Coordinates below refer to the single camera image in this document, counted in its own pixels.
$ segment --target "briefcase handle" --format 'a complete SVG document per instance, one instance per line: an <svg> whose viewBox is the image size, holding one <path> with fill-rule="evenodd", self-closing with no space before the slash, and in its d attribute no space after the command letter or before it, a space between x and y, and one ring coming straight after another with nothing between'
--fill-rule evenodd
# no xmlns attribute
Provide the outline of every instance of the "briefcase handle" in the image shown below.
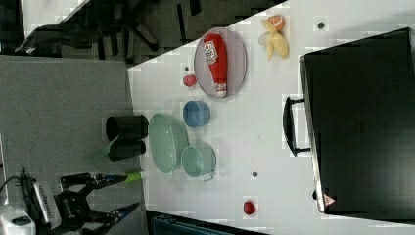
<svg viewBox="0 0 415 235"><path fill-rule="evenodd" d="M286 137L287 144L290 147L290 150L291 152L293 152L295 157L297 156L297 153L310 151L310 148L306 148L306 149L297 148L297 143L296 143L296 129L294 127L292 105L302 103L302 102L304 102L304 99L292 100L290 97L288 97L286 100L286 104L284 107L284 113L283 113L284 134Z"/></svg>

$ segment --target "green spatula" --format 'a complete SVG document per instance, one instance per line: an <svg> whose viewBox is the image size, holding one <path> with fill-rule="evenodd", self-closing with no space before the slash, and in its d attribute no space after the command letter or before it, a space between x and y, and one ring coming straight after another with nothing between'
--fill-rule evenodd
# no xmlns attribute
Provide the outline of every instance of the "green spatula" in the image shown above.
<svg viewBox="0 0 415 235"><path fill-rule="evenodd" d="M100 160L102 157L110 153L111 146L114 144L114 142L118 139L118 136L114 138L113 141L111 141L108 145L106 145L104 148L97 150L85 157L85 160L89 163L96 162Z"/></svg>

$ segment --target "black cable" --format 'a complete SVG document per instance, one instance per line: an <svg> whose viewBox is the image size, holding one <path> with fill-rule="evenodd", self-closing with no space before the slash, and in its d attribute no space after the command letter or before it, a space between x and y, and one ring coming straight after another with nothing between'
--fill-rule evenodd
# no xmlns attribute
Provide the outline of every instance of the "black cable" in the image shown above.
<svg viewBox="0 0 415 235"><path fill-rule="evenodd" d="M13 179L21 179L18 176L10 176L1 186L0 186L0 192L3 191L4 187L6 187L6 184L8 184L10 181L12 181Z"/></svg>

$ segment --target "small black dot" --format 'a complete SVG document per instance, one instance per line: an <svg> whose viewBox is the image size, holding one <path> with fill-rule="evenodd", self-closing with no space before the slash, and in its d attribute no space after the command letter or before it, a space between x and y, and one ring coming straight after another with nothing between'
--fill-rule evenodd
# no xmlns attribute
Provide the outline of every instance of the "small black dot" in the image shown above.
<svg viewBox="0 0 415 235"><path fill-rule="evenodd" d="M319 29L323 29L324 28L324 23L319 23L318 25L317 25L317 27L319 28Z"/></svg>

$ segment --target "blue bowl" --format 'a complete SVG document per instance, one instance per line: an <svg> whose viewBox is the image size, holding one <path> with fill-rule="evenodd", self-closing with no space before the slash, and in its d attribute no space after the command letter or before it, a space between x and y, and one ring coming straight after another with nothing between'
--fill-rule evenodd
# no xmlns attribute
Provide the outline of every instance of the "blue bowl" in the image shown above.
<svg viewBox="0 0 415 235"><path fill-rule="evenodd" d="M189 127L201 127L210 120L208 105L201 101L189 101L183 109L184 122Z"/></svg>

